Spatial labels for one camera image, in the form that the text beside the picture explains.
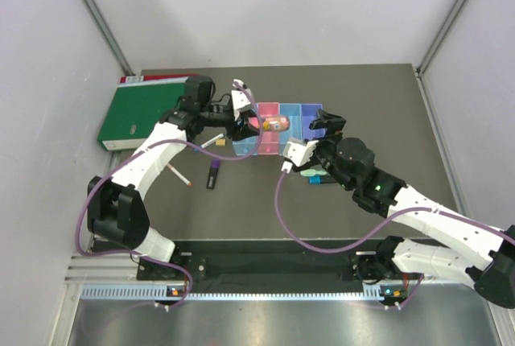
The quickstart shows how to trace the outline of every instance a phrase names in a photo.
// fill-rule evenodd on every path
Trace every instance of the cable connector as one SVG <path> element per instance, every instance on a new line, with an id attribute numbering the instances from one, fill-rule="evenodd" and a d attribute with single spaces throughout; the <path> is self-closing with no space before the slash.
<path id="1" fill-rule="evenodd" d="M 290 174 L 290 171 L 291 171 L 292 167 L 293 167 L 293 163 L 291 163 L 290 161 L 285 161 L 282 164 L 281 171 L 285 171 L 287 174 Z"/>

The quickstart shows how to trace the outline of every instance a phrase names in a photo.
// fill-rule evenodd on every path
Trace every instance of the wall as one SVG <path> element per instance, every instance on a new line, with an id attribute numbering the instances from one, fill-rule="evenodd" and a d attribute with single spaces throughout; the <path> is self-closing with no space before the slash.
<path id="1" fill-rule="evenodd" d="M 473 217 L 515 223 L 515 7 L 470 0 L 426 73 Z"/>
<path id="2" fill-rule="evenodd" d="M 0 334 L 41 345 L 121 72 L 80 0 L 0 0 Z"/>
<path id="3" fill-rule="evenodd" d="M 141 68 L 418 65 L 454 0 L 96 0 Z"/>

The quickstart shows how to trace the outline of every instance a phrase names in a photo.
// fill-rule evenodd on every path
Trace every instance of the white pen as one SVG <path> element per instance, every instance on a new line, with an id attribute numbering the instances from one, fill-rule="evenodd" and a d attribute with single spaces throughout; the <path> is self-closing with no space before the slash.
<path id="1" fill-rule="evenodd" d="M 170 165 L 169 163 L 167 163 L 167 167 L 168 169 L 170 169 L 171 171 L 174 172 L 174 174 L 179 177 L 181 179 L 181 181 L 183 183 L 185 183 L 186 185 L 188 185 L 189 187 L 192 185 L 192 182 L 187 179 L 186 177 L 184 177 L 183 175 L 181 175 L 180 171 L 178 171 L 177 169 L 175 169 L 172 165 Z"/>
<path id="2" fill-rule="evenodd" d="M 224 134 L 220 133 L 216 137 L 211 138 L 209 141 L 204 142 L 202 145 L 200 145 L 200 147 L 202 149 L 205 149 L 206 147 L 208 147 L 209 145 L 212 145 L 213 143 L 215 143 L 216 141 L 218 141 L 220 138 L 223 138 L 223 137 L 224 137 Z"/>

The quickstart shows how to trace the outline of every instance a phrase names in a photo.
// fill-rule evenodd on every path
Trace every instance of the green object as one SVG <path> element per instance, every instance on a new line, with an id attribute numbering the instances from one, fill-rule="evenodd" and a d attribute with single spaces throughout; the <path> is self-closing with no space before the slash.
<path id="1" fill-rule="evenodd" d="M 148 138 L 156 122 L 177 104 L 184 83 L 121 84 L 114 94 L 97 141 L 106 150 L 137 149 Z"/>
<path id="2" fill-rule="evenodd" d="M 324 170 L 317 171 L 316 169 L 306 169 L 305 171 L 301 171 L 300 175 L 302 177 L 312 177 L 314 175 L 328 175 L 328 173 Z"/>

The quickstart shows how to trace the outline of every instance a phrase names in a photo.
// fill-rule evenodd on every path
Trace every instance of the purple hose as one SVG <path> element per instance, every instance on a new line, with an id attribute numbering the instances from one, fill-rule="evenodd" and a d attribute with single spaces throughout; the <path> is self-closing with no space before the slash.
<path id="1" fill-rule="evenodd" d="M 245 154 L 245 155 L 242 155 L 242 156 L 239 156 L 239 157 L 225 157 L 225 156 L 222 156 L 222 155 L 211 153 L 210 151 L 207 151 L 207 150 L 201 148 L 200 146 L 195 145 L 194 143 L 191 143 L 191 142 L 188 142 L 188 141 L 183 141 L 181 139 L 166 139 L 166 140 L 163 140 L 163 141 L 159 141 L 159 142 L 156 142 L 156 143 L 148 146 L 148 149 L 149 150 L 150 149 L 154 149 L 157 146 L 161 146 L 161 145 L 164 145 L 164 144 L 167 144 L 167 143 L 181 143 L 183 145 L 190 146 L 190 147 L 192 147 L 194 149 L 197 149 L 201 153 L 209 155 L 209 156 L 211 156 L 211 157 L 213 157 L 215 159 L 222 159 L 222 160 L 226 160 L 226 161 L 239 161 L 241 159 L 246 159 L 246 158 L 250 157 L 252 154 L 254 154 L 258 150 L 258 147 L 261 144 L 261 141 L 263 139 L 263 120 L 258 115 L 259 114 L 258 106 L 256 105 L 256 102 L 254 101 L 254 99 L 240 85 L 233 84 L 233 87 L 235 89 L 238 89 L 238 90 L 242 91 L 245 94 L 247 99 L 252 104 L 252 108 L 253 108 L 254 112 L 257 114 L 257 122 L 259 124 L 259 135 L 257 137 L 256 146 L 248 154 Z M 80 229 L 82 228 L 82 224 L 84 222 L 84 218 L 86 216 L 86 212 L 88 211 L 88 206 L 89 206 L 89 204 L 91 204 L 91 200 L 97 194 L 98 190 L 104 185 L 104 183 L 109 181 L 111 179 L 111 177 L 114 175 L 114 173 L 116 173 L 117 171 L 122 169 L 125 165 L 127 165 L 129 163 L 132 163 L 135 159 L 141 157 L 147 151 L 148 150 L 146 150 L 146 151 L 139 151 L 138 153 L 136 153 L 136 154 L 132 155 L 131 157 L 129 157 L 123 163 L 121 163 L 118 166 L 116 166 L 107 175 L 102 177 L 98 181 L 98 183 L 95 184 L 95 186 L 93 187 L 91 192 L 86 197 L 86 200 L 82 204 L 82 208 L 79 211 L 79 218 L 77 220 L 77 224 L 76 224 L 76 227 L 75 227 L 75 248 L 76 248 L 76 251 L 78 253 L 80 253 L 80 255 L 82 255 L 84 257 L 97 257 L 97 256 L 110 255 L 110 254 L 115 254 L 115 253 L 128 253 L 128 254 L 132 254 L 132 255 L 140 255 L 140 253 L 137 253 L 135 251 L 131 251 L 131 250 L 128 250 L 128 249 L 118 249 L 118 250 L 110 250 L 110 251 L 103 251 L 103 252 L 96 252 L 96 253 L 86 252 L 86 251 L 84 251 L 80 247 Z M 177 306 L 181 305 L 184 302 L 184 300 L 186 299 L 186 297 L 188 296 L 188 294 L 190 293 L 190 291 L 192 290 L 193 277 L 191 276 L 191 274 L 185 268 L 183 268 L 181 266 L 177 266 L 177 265 L 172 264 L 172 263 L 161 262 L 160 260 L 153 259 L 153 258 L 147 257 L 147 256 L 141 256 L 141 258 L 143 258 L 143 259 L 145 259 L 145 260 L 147 260 L 149 262 L 153 262 L 153 263 L 159 264 L 161 266 L 173 268 L 174 270 L 178 270 L 178 271 L 180 271 L 180 272 L 182 272 L 182 273 L 184 273 L 186 275 L 186 277 L 189 280 L 189 283 L 187 284 L 187 287 L 186 287 L 186 291 L 184 292 L 183 296 L 177 302 L 175 302 L 173 305 L 171 305 L 170 307 L 177 307 Z M 95 334 L 103 331 L 107 326 L 109 326 L 109 324 L 111 324 L 114 320 L 118 319 L 120 316 L 124 315 L 126 312 L 128 312 L 128 311 L 130 311 L 130 310 L 132 310 L 133 308 L 136 308 L 136 307 L 145 306 L 146 304 L 144 304 L 144 303 L 137 303 L 137 304 L 134 304 L 133 306 L 128 307 L 127 309 L 123 310 L 119 314 L 115 315 L 112 319 L 110 319 L 107 322 L 107 324 L 101 326 L 100 329 L 97 329 L 94 332 L 89 332 L 89 334 L 95 335 Z"/>
<path id="2" fill-rule="evenodd" d="M 282 219 L 281 211 L 279 211 L 279 193 L 280 193 L 282 182 L 284 181 L 285 176 L 286 176 L 286 172 L 283 172 L 281 174 L 281 177 L 279 177 L 279 181 L 277 182 L 277 187 L 275 188 L 274 206 L 275 206 L 275 213 L 277 215 L 277 218 L 279 219 L 279 223 L 281 223 L 281 226 L 284 228 L 286 233 L 288 233 L 289 237 L 291 237 L 293 240 L 295 240 L 297 243 L 299 243 L 302 247 L 310 249 L 311 251 L 318 252 L 318 253 L 328 253 L 328 254 L 342 253 L 342 252 L 349 251 L 351 249 L 355 249 L 358 245 L 365 243 L 375 233 L 377 233 L 379 230 L 381 230 L 385 225 L 388 225 L 389 223 L 391 223 L 393 219 L 399 217 L 400 215 L 404 215 L 405 213 L 410 213 L 410 212 L 432 212 L 432 209 L 427 208 L 427 207 L 412 207 L 412 208 L 402 209 L 401 211 L 392 213 L 392 215 L 390 215 L 386 219 L 384 219 L 380 224 L 378 224 L 369 233 L 364 235 L 361 239 L 354 241 L 352 244 L 346 245 L 344 247 L 332 248 L 332 249 L 320 248 L 320 247 L 311 245 L 309 243 L 306 243 L 302 239 L 295 236 L 295 234 L 290 231 L 290 229 L 286 226 L 284 220 Z M 499 231 L 493 229 L 492 227 L 490 227 L 486 224 L 481 224 L 477 221 L 470 220 L 466 217 L 458 216 L 454 213 L 449 213 L 449 212 L 445 212 L 445 211 L 439 211 L 439 214 L 442 216 L 457 220 L 457 221 L 461 221 L 462 223 L 484 229 L 487 232 L 490 232 L 498 237 L 501 237 L 502 239 L 506 240 L 511 245 L 515 245 L 514 239 L 512 239 L 511 237 L 507 236 L 506 234 L 504 234 L 502 232 L 499 232 Z"/>

